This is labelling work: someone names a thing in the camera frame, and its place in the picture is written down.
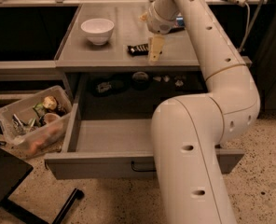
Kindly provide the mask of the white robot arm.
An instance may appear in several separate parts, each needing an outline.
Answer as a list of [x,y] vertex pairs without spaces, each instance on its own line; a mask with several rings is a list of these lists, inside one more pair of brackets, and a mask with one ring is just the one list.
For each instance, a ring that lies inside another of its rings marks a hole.
[[159,188],[169,224],[237,224],[215,148],[247,131],[260,110],[249,68],[204,0],[156,0],[148,29],[167,33],[177,15],[207,91],[162,102],[151,122]]

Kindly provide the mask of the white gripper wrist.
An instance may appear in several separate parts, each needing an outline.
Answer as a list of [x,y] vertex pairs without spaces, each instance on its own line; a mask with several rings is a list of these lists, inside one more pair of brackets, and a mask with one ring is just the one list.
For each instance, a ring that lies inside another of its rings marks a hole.
[[159,59],[159,55],[162,52],[165,38],[163,35],[168,34],[175,23],[175,8],[159,5],[154,2],[147,11],[146,24],[147,28],[153,34],[148,39],[148,60],[150,62],[156,62]]

